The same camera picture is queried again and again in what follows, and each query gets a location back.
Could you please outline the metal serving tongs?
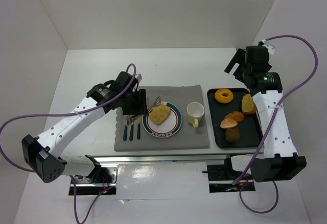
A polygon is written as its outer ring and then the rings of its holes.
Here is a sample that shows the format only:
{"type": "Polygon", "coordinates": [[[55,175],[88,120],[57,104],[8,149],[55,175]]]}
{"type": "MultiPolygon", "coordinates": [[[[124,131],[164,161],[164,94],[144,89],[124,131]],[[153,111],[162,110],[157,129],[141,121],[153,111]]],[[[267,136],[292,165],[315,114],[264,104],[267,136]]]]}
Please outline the metal serving tongs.
{"type": "MultiPolygon", "coordinates": [[[[147,105],[147,109],[148,111],[153,109],[154,107],[158,107],[161,104],[161,97],[158,96],[154,102],[149,103],[149,98],[146,97],[146,105],[147,105]]],[[[140,117],[142,117],[143,114],[139,114],[139,115],[128,115],[125,117],[125,125],[129,126],[132,123],[134,123],[135,120],[138,120],[140,117]]]]}

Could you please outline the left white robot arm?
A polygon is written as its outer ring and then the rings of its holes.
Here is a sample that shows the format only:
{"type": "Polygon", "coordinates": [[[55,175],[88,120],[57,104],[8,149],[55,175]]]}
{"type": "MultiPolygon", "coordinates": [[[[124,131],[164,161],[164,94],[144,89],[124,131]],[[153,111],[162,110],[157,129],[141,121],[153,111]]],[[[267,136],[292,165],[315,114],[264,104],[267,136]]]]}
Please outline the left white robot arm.
{"type": "Polygon", "coordinates": [[[69,159],[62,153],[80,133],[111,110],[120,108],[124,115],[132,118],[145,115],[148,112],[146,91],[138,89],[141,79],[140,74],[133,76],[122,71],[115,80],[93,86],[72,111],[72,116],[63,118],[36,137],[23,138],[25,162],[45,183],[60,175],[87,177],[95,182],[108,174],[93,156],[69,159]]]}

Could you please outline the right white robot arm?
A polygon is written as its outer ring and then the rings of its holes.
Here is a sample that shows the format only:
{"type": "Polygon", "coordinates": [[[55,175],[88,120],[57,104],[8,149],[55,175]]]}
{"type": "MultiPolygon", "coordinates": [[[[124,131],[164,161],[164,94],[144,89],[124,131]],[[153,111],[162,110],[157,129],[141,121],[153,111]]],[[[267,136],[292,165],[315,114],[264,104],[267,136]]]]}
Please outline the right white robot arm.
{"type": "Polygon", "coordinates": [[[294,178],[307,165],[292,142],[283,106],[283,87],[278,73],[271,72],[269,52],[265,46],[237,49],[225,72],[245,84],[256,105],[263,138],[263,158],[250,160],[252,178],[256,182],[287,181],[294,178]]]}

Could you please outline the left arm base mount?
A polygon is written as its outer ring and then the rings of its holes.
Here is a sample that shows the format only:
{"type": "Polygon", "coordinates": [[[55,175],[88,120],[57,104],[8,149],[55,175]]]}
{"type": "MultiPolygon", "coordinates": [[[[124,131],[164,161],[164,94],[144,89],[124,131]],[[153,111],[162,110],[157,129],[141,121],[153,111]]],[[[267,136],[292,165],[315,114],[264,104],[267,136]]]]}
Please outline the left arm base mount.
{"type": "Polygon", "coordinates": [[[100,175],[94,180],[90,177],[74,176],[76,182],[76,195],[116,195],[116,181],[118,178],[118,165],[105,164],[100,175]]]}

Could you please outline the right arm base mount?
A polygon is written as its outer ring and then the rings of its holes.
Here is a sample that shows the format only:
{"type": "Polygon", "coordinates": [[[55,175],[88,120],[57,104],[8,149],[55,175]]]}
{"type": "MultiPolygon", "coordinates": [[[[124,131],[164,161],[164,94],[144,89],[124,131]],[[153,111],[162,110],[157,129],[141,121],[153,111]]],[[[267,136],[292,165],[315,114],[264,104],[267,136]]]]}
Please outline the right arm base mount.
{"type": "Polygon", "coordinates": [[[231,156],[227,156],[222,163],[207,165],[202,173],[208,178],[210,193],[239,192],[242,187],[243,191],[255,191],[255,185],[251,176],[243,178],[236,185],[232,184],[241,175],[241,172],[233,170],[231,156]]]}

